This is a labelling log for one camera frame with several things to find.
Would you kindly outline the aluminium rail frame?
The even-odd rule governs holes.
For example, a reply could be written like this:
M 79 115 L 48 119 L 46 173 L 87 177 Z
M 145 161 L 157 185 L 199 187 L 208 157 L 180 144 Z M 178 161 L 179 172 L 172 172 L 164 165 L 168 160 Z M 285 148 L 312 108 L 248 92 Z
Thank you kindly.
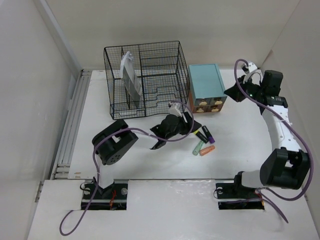
M 72 98 L 67 105 L 67 116 L 50 166 L 49 180 L 68 178 L 91 75 L 92 71 L 89 69 L 83 69 L 79 73 Z

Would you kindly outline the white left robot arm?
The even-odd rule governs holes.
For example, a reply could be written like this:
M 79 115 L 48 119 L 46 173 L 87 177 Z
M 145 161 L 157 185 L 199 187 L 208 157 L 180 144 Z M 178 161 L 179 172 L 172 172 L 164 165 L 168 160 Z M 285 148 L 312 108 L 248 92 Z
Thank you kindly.
M 153 133 L 150 136 L 157 139 L 157 143 L 151 149 L 157 150 L 167 142 L 172 142 L 171 138 L 176 135 L 181 135 L 182 139 L 184 139 L 200 127 L 202 125 L 195 121 L 194 117 L 188 112 L 183 112 L 181 116 L 170 113 L 161 123 L 150 129 Z M 96 157 L 99 157 L 103 166 L 111 166 L 117 163 L 138 140 L 138 136 L 134 133 L 135 131 L 141 132 L 144 135 L 148 134 L 140 128 L 129 127 L 121 119 L 116 120 L 92 139 L 92 158 L 96 168 L 96 177 L 93 178 L 95 184 L 94 192 L 100 198 L 105 199 L 111 195 L 111 192 L 115 188 L 115 182 L 110 174 L 108 174 L 108 178 L 103 178 L 100 173 L 101 167 Z

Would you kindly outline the purple highlighter marker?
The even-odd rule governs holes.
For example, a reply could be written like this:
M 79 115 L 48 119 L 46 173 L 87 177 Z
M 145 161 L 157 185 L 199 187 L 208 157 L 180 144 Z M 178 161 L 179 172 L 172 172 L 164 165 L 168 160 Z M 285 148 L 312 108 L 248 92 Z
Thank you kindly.
M 210 144 L 214 144 L 215 143 L 215 139 L 213 138 L 213 136 L 212 136 L 211 132 L 209 131 L 209 129 L 205 125 L 203 125 L 201 128 L 202 128 L 206 138 L 210 142 Z

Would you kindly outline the orange correction tape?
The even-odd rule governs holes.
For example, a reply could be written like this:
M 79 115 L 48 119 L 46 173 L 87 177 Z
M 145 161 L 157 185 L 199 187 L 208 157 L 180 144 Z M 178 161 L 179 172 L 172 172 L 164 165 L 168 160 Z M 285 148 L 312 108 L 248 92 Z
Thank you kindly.
M 199 151 L 199 155 L 200 155 L 200 156 L 205 156 L 206 154 L 212 152 L 214 149 L 215 149 L 215 146 L 214 146 L 214 145 L 205 147 L 205 148 L 203 148 L 203 149 L 201 149 L 201 150 Z

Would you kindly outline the yellow highlighter marker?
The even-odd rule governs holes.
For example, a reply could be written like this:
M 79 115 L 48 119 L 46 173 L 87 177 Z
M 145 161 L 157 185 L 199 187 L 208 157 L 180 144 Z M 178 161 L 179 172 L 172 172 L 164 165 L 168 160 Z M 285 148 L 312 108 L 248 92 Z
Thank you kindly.
M 196 135 L 205 144 L 208 143 L 208 141 L 209 141 L 208 138 L 204 134 L 202 134 L 199 129 L 194 131 L 193 134 Z

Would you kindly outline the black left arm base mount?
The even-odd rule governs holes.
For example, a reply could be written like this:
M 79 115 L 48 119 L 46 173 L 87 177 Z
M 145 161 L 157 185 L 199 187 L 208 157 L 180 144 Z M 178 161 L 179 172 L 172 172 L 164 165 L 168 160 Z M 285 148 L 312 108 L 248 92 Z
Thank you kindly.
M 127 197 L 129 191 L 129 182 L 127 180 L 116 180 L 106 190 L 95 190 L 94 181 L 85 181 L 80 184 L 82 190 L 82 199 L 80 203 L 81 210 L 85 210 L 91 197 L 93 199 L 88 210 L 93 211 L 125 211 L 127 209 Z

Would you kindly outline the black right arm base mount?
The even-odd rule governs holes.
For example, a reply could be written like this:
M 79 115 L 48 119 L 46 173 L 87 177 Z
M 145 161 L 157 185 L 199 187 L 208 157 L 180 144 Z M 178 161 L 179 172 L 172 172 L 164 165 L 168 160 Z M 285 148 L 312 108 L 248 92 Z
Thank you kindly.
M 264 210 L 262 196 L 254 188 L 236 187 L 234 182 L 215 184 L 219 210 Z

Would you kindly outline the green correction tape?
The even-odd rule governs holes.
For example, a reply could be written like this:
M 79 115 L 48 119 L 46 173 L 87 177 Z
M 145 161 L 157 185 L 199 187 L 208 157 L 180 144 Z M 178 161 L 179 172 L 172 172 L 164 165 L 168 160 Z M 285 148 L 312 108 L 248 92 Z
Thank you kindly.
M 200 150 L 202 149 L 203 145 L 204 145 L 204 142 L 200 140 L 199 143 L 196 145 L 196 147 L 193 149 L 192 154 L 194 156 L 197 156 L 200 153 Z

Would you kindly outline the blue orange drawer box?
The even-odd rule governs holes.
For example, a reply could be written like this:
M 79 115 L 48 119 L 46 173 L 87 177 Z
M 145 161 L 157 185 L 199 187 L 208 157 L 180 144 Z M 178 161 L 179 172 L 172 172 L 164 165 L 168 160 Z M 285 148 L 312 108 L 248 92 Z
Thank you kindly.
M 188 66 L 189 103 L 193 113 L 218 113 L 226 102 L 225 85 L 216 63 Z

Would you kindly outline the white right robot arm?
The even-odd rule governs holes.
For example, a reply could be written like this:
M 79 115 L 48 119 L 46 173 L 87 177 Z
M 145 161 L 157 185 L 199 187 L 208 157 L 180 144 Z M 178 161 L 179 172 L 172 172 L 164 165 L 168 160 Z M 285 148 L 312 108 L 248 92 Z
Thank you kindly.
M 280 96 L 283 74 L 267 70 L 259 84 L 252 80 L 255 71 L 245 70 L 238 83 L 225 90 L 225 94 L 236 102 L 242 102 L 250 96 L 259 102 L 259 110 L 264 119 L 272 152 L 259 170 L 238 173 L 240 180 L 232 183 L 232 193 L 243 197 L 250 188 L 277 187 L 283 189 L 299 189 L 310 169 L 310 157 L 303 151 L 289 130 L 288 103 Z

